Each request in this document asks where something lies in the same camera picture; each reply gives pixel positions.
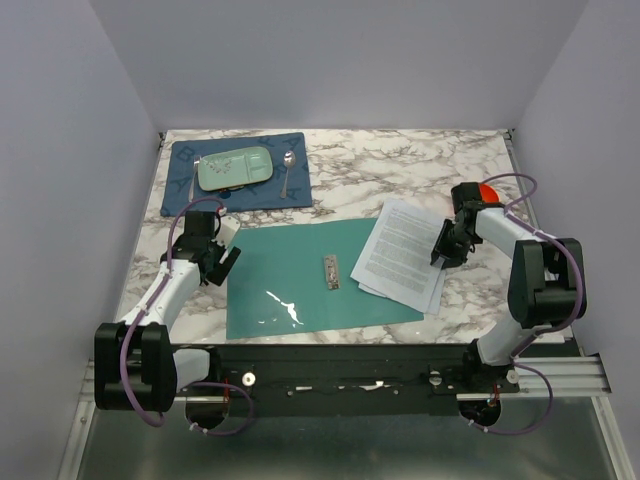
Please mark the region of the green divided plate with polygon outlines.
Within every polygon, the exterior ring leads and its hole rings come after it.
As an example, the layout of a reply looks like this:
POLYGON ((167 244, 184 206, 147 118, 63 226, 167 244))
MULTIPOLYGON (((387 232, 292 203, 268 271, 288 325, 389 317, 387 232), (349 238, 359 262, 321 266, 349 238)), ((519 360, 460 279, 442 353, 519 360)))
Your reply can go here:
POLYGON ((246 147, 201 157, 198 186, 206 192, 243 187, 269 180, 271 154, 265 147, 246 147))

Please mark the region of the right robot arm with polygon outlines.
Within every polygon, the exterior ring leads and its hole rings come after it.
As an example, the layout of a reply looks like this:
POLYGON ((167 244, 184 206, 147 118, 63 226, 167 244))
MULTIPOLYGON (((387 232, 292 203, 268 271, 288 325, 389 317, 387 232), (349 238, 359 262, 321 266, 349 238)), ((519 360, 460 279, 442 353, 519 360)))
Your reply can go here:
POLYGON ((585 314, 582 246, 518 219, 485 183, 460 183, 451 189, 451 199, 454 217, 443 223, 431 264, 460 267, 484 242, 511 259, 508 315, 472 341, 453 368, 465 390, 480 392, 503 378, 539 337, 559 332, 585 314))

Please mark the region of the metal folder clip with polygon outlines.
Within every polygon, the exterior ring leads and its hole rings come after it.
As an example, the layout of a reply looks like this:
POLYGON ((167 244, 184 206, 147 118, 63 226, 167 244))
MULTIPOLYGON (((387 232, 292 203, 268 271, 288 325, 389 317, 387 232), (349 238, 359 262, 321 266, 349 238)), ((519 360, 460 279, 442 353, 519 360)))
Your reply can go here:
POLYGON ((338 260, 336 255, 327 255, 324 257, 324 271, 327 286, 329 290, 337 290, 340 288, 340 274, 338 268, 338 260))

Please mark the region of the printed paper sheet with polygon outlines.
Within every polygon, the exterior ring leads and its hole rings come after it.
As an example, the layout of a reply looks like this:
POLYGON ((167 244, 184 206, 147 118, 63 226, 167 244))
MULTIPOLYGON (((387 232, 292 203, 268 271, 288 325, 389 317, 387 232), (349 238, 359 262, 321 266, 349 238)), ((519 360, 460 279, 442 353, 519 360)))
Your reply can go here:
MULTIPOLYGON (((440 309, 440 304, 441 304, 441 297, 442 297, 442 293, 444 290, 444 283, 445 283, 445 279, 446 279, 446 271, 445 270, 441 270, 438 276, 438 280, 436 282, 434 291, 432 292, 431 298, 430 298, 430 302, 428 305, 428 308, 426 310, 426 312, 428 314, 432 314, 432 315, 437 315, 439 313, 439 309, 440 309)), ((386 295, 371 289, 370 287, 367 287, 366 285, 359 283, 358 284, 358 288, 366 293, 378 296, 378 297, 382 297, 382 298, 386 298, 386 295)))
POLYGON ((424 314, 442 266, 430 265, 444 217, 388 199, 350 277, 424 314))

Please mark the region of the printed paper sheet bottom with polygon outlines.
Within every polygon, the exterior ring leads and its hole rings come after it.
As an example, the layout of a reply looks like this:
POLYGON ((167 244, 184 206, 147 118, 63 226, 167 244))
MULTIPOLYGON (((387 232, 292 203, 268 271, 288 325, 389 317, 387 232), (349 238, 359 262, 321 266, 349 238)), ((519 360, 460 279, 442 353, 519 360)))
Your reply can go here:
MULTIPOLYGON (((432 292, 431 298, 430 298, 430 302, 428 305, 428 308, 426 310, 426 312, 428 314, 432 314, 432 315, 437 315, 439 313, 439 309, 440 309, 440 304, 441 304, 441 297, 442 297, 442 293, 444 290, 444 283, 445 283, 445 279, 446 279, 446 271, 445 270, 441 270, 438 276, 438 280, 436 282, 434 291, 432 292)), ((359 283, 358 284, 358 288, 366 293, 378 296, 378 297, 382 297, 382 298, 386 298, 386 295, 371 289, 370 287, 367 287, 366 285, 359 283)))

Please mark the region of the silver spoon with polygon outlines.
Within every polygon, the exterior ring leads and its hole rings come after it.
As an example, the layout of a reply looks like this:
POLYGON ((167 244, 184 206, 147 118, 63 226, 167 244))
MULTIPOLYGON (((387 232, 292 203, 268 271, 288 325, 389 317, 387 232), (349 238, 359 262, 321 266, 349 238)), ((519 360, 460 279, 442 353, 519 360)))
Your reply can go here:
POLYGON ((295 155, 293 150, 289 150, 284 154, 283 165, 285 167, 285 176, 284 176, 282 189, 280 191, 280 198, 281 199, 285 199, 287 197, 287 187, 288 187, 289 175, 290 175, 290 172, 291 172, 292 168, 296 165, 296 161, 297 161, 297 157, 296 157, 296 155, 295 155))

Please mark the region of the orange bowl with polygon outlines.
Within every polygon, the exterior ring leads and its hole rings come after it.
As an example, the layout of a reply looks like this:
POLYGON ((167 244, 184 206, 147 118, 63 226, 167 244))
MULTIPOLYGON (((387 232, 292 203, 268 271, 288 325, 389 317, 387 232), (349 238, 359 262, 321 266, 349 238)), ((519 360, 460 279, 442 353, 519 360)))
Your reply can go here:
POLYGON ((491 204, 500 202, 498 193, 490 185, 486 183, 479 183, 478 187, 483 202, 491 204))

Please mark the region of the teal file folder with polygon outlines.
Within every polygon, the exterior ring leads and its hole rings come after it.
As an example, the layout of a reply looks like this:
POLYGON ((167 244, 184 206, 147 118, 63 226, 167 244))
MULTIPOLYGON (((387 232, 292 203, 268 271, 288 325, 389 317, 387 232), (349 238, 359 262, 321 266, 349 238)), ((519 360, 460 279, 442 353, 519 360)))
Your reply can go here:
POLYGON ((374 224, 350 219, 240 230, 234 245, 241 254, 226 280, 226 338, 421 321, 421 312, 366 293, 350 278, 374 224), (337 290, 325 278, 323 260, 331 254, 338 260, 337 290))

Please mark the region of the printed paper sheet top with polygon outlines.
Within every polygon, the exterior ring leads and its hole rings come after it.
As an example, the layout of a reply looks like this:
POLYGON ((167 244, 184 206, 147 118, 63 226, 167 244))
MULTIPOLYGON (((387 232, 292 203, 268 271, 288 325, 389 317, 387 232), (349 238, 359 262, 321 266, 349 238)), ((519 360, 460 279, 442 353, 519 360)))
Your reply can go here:
POLYGON ((430 265, 444 217, 388 199, 350 277, 424 314, 442 266, 430 265))

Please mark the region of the silver fork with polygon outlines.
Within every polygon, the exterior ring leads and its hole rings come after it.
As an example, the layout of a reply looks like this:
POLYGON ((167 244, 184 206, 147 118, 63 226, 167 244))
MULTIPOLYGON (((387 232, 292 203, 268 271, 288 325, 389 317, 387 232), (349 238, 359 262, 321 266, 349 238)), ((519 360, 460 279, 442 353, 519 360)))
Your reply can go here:
POLYGON ((190 184, 189 193, 188 193, 188 202, 189 203, 194 201, 200 160, 201 160, 201 157, 199 155, 194 156, 193 165, 192 165, 191 184, 190 184))

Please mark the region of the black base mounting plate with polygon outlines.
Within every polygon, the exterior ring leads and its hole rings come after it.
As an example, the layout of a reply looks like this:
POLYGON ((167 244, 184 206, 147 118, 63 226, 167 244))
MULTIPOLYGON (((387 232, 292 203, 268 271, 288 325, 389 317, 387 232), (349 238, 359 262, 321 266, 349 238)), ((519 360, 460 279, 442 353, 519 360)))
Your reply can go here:
POLYGON ((207 386, 187 390, 192 412, 228 397, 227 414, 257 418, 455 415, 466 400, 519 390, 512 366, 482 365, 466 345, 202 346, 207 386))

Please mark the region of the aluminium rail frame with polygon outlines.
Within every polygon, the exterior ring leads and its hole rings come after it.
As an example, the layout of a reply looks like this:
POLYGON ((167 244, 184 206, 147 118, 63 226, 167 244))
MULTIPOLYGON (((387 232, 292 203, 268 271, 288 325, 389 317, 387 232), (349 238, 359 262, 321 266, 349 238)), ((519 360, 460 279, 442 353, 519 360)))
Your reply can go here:
POLYGON ((100 412, 85 383, 59 470, 62 479, 630 479, 634 472, 596 357, 524 361, 521 390, 503 400, 503 428, 544 426, 495 438, 459 418, 387 416, 257 421, 227 438, 192 432, 176 406, 161 429, 100 412))

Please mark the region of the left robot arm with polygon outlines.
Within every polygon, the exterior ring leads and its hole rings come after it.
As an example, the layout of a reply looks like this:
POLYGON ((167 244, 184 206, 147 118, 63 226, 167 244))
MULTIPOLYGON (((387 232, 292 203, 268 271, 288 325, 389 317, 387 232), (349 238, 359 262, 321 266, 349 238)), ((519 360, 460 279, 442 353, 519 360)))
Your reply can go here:
POLYGON ((120 321, 101 324, 94 335, 98 408, 163 414, 189 385, 201 395, 220 387, 222 372, 211 354, 174 346, 170 331, 200 287, 224 283, 241 253, 232 245, 239 230, 234 217, 192 211, 185 214, 181 235, 169 233, 149 289, 120 321))

